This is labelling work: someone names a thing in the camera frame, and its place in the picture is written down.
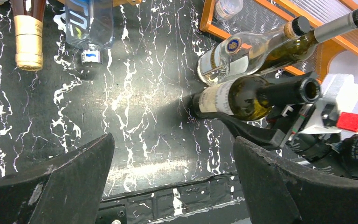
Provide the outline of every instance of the black marble surface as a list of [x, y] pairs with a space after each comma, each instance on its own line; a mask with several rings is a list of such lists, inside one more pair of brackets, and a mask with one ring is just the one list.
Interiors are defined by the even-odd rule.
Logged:
[[38, 72], [16, 68], [13, 14], [10, 3], [0, 6], [0, 177], [108, 132], [116, 150], [103, 199], [235, 171], [228, 130], [188, 109], [190, 95], [206, 88], [197, 59], [219, 41], [199, 31], [203, 5], [144, 0], [115, 7], [113, 48], [102, 68], [87, 70], [65, 43], [63, 5], [49, 0]]

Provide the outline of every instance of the blue label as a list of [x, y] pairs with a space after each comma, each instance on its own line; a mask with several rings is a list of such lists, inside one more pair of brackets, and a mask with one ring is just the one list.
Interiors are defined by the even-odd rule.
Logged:
[[234, 53], [240, 47], [240, 41], [238, 39], [232, 39], [227, 44], [227, 52]]

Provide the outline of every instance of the oval label emblem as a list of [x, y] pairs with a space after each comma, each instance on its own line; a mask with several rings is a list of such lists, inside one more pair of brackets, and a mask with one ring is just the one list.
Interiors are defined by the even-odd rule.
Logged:
[[235, 54], [239, 51], [241, 47], [241, 40], [239, 38], [234, 38], [230, 40], [226, 46], [226, 52], [229, 55]]

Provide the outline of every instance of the red block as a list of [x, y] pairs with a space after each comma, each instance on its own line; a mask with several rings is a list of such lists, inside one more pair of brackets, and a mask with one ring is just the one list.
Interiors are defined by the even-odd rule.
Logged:
[[358, 114], [342, 112], [338, 118], [337, 127], [351, 132], [358, 132]]

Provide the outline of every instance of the white paper label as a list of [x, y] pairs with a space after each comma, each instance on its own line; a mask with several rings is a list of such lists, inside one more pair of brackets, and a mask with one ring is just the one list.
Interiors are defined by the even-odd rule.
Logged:
[[85, 50], [82, 52], [82, 63], [86, 62], [101, 62], [101, 52], [98, 50]]
[[240, 59], [230, 63], [230, 72], [227, 76], [237, 75], [246, 72], [249, 66], [248, 56], [241, 57]]
[[212, 50], [208, 51], [203, 56], [201, 56], [199, 66], [203, 76], [221, 68], [220, 45], [221, 43], [217, 45], [215, 48], [213, 48]]
[[205, 89], [200, 96], [200, 111], [203, 113], [223, 112], [234, 115], [228, 103], [228, 92], [234, 81], [231, 80]]

